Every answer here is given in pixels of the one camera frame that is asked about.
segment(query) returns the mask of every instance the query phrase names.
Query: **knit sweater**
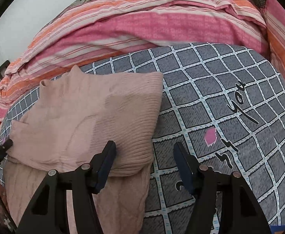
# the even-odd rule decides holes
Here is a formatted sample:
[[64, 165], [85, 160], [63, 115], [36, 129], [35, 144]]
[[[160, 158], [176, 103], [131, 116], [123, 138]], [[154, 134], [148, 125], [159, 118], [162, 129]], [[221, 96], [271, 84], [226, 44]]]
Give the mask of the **knit sweater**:
[[[117, 155], [105, 188], [94, 197], [96, 210], [105, 234], [138, 233], [162, 79], [161, 73], [89, 75], [74, 66], [56, 81], [41, 81], [39, 100], [12, 122], [4, 175], [13, 219], [19, 223], [47, 171], [75, 170], [113, 140]], [[68, 214], [76, 233], [70, 200]]]

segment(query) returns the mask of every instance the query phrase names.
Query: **fabric fold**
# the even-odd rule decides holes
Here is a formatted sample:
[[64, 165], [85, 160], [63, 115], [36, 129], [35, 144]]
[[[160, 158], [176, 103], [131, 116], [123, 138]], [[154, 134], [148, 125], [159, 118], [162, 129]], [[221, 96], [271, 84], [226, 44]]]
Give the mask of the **fabric fold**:
[[[42, 171], [75, 170], [113, 140], [117, 156], [106, 187], [96, 196], [98, 216], [104, 233], [138, 233], [153, 161], [151, 138], [161, 105], [162, 79], [158, 72], [90, 75], [74, 66], [55, 81], [43, 80], [37, 103], [20, 121], [12, 122], [13, 146], [4, 175], [14, 220], [21, 219]], [[22, 196], [12, 199], [15, 193]], [[125, 222], [131, 228], [123, 230], [120, 224]]]
[[269, 57], [266, 25], [247, 0], [95, 0], [42, 29], [0, 82], [0, 119], [43, 79], [129, 52], [190, 42], [246, 46]]

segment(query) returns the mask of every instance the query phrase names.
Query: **bed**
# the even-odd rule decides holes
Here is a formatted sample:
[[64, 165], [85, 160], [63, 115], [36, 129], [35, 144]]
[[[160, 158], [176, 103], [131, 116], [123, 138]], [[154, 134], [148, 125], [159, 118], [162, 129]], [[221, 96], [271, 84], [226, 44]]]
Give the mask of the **bed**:
[[[269, 224], [285, 225], [285, 81], [261, 55], [241, 46], [189, 43], [112, 57], [81, 70], [92, 74], [164, 73], [141, 233], [184, 233], [189, 221], [195, 200], [180, 183], [173, 159], [177, 141], [215, 171], [241, 172]], [[242, 112], [234, 113], [233, 102], [241, 100], [235, 99], [241, 83], [246, 84], [245, 91], [240, 91]], [[19, 120], [38, 99], [36, 87], [11, 107], [3, 121], [0, 143], [9, 135], [11, 121]], [[226, 147], [222, 139], [233, 147]], [[4, 182], [3, 168], [4, 163], [0, 166]], [[219, 227], [220, 197], [217, 208], [211, 233], [217, 233]]]

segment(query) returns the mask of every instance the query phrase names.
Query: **striped blanket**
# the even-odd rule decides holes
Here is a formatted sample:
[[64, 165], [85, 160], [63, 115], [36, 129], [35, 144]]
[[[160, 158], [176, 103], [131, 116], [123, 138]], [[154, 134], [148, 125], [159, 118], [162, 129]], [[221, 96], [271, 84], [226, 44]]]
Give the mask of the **striped blanket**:
[[266, 23], [248, 0], [95, 0], [43, 28], [0, 82], [0, 120], [24, 92], [119, 54], [189, 42], [227, 43], [269, 57]]
[[263, 14], [271, 49], [271, 63], [285, 78], [285, 10], [277, 0], [267, 0]]

